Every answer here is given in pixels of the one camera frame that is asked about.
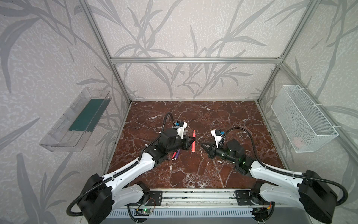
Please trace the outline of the red pink marker pen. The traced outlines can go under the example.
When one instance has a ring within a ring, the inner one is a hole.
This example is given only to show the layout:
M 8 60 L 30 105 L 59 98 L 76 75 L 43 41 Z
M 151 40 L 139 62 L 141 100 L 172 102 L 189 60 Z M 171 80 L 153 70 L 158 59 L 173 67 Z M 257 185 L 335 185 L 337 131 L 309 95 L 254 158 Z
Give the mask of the red pink marker pen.
M 196 132 L 195 132 L 195 130 L 193 130 L 193 138 L 194 138 L 194 141 L 192 143 L 192 152 L 195 153 L 195 151 L 196 151 Z

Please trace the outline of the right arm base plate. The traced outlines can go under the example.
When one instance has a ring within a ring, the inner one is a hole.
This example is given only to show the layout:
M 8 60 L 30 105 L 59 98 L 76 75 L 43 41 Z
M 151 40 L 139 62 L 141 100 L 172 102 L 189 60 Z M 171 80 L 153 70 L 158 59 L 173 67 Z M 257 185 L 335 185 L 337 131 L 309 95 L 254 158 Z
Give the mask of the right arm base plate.
M 269 206 L 271 202 L 264 200 L 259 193 L 252 190 L 236 190 L 233 194 L 238 205 Z

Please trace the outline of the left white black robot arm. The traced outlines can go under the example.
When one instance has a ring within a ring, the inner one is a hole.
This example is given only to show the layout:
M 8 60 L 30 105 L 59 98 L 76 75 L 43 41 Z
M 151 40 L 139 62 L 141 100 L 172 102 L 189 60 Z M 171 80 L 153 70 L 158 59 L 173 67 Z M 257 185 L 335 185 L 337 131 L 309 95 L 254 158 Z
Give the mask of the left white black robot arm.
M 144 184 L 137 183 L 131 187 L 128 184 L 166 161 L 171 152 L 189 150 L 196 138 L 185 133 L 183 127 L 166 129 L 130 163 L 104 176 L 92 175 L 80 195 L 67 207 L 66 214 L 83 216 L 89 224 L 99 224 L 113 209 L 142 201 L 150 190 Z

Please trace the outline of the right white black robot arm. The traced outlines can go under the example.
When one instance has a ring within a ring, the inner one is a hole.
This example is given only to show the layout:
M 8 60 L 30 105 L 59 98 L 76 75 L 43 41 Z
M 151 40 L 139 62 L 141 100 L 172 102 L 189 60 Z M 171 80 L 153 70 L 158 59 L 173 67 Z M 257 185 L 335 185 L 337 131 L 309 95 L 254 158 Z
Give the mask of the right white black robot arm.
M 346 188 L 330 180 L 322 179 L 317 173 L 305 173 L 279 169 L 245 155 L 242 145 L 231 140 L 226 147 L 216 143 L 200 145 L 210 158 L 216 156 L 234 164 L 243 176 L 257 180 L 249 199 L 256 204 L 263 202 L 284 203 L 305 210 L 315 220 L 330 224 L 335 208 L 348 199 Z

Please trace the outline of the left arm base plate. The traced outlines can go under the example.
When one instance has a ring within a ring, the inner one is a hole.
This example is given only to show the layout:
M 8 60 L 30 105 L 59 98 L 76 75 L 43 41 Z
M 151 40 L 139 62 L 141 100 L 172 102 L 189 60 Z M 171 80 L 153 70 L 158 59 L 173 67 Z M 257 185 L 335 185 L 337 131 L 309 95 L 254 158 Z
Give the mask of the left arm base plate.
M 134 206 L 161 206 L 163 199 L 163 191 L 155 190 L 147 192 L 143 195 L 143 197 L 136 203 L 133 203 Z

